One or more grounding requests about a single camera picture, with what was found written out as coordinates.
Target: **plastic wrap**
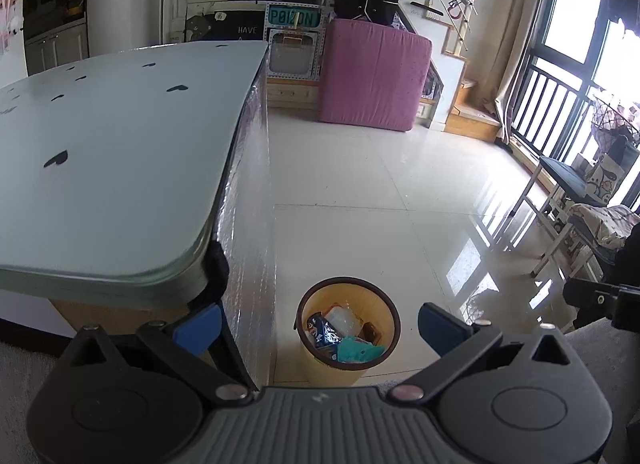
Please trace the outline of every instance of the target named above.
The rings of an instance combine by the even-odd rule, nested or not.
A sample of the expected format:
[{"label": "plastic wrap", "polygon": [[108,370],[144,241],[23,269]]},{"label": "plastic wrap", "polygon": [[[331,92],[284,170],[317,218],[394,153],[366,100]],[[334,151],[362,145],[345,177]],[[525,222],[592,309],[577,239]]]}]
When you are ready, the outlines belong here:
[{"label": "plastic wrap", "polygon": [[214,237],[229,263],[222,304],[244,365],[257,386],[275,364],[275,257],[265,63],[239,118]]}]

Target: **white cabinet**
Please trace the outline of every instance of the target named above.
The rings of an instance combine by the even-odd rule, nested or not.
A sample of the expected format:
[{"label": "white cabinet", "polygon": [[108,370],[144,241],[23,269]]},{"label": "white cabinet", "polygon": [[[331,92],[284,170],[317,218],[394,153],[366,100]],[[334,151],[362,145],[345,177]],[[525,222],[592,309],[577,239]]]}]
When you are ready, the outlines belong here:
[{"label": "white cabinet", "polygon": [[89,57],[86,25],[79,24],[31,40],[24,46],[29,76]]}]

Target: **trash can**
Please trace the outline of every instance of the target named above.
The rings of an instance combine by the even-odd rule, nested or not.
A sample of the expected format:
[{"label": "trash can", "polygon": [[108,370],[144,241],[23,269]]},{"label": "trash can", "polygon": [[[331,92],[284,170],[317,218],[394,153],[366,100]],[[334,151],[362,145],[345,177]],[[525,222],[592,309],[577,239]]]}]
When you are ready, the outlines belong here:
[{"label": "trash can", "polygon": [[[341,363],[318,351],[306,335],[306,320],[334,303],[348,303],[363,322],[371,322],[380,332],[378,345],[383,354],[367,363]],[[400,317],[389,297],[375,285],[348,276],[330,278],[315,284],[298,305],[294,328],[300,337],[303,371],[312,386],[351,386],[364,372],[387,359],[400,339]]]}]

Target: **trash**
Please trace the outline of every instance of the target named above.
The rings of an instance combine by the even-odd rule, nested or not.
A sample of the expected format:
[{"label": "trash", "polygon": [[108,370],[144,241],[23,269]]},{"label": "trash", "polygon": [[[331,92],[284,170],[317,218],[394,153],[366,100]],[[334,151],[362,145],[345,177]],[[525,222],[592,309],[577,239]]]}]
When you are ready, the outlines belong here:
[{"label": "trash", "polygon": [[358,334],[358,338],[364,339],[364,341],[368,341],[373,345],[377,345],[382,338],[382,334],[378,329],[376,329],[376,326],[373,325],[372,322],[367,321],[362,326],[362,330]]},{"label": "trash", "polygon": [[349,308],[349,304],[334,303],[323,316],[342,334],[342,336],[357,336],[362,329],[362,322]]},{"label": "trash", "polygon": [[348,336],[340,341],[337,349],[338,361],[341,363],[368,363],[379,358],[386,348],[383,346],[375,346],[356,338],[356,336]]},{"label": "trash", "polygon": [[335,327],[322,316],[321,312],[316,312],[306,320],[306,329],[313,337],[316,349],[335,361],[337,359],[338,344],[343,338]]}]

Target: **pink mattress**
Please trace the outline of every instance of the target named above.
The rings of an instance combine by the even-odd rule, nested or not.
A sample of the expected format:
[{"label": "pink mattress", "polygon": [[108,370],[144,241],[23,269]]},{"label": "pink mattress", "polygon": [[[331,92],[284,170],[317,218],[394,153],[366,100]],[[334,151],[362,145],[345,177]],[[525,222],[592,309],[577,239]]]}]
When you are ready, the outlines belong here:
[{"label": "pink mattress", "polygon": [[319,118],[406,132],[414,125],[431,60],[431,41],[360,20],[327,30]]}]

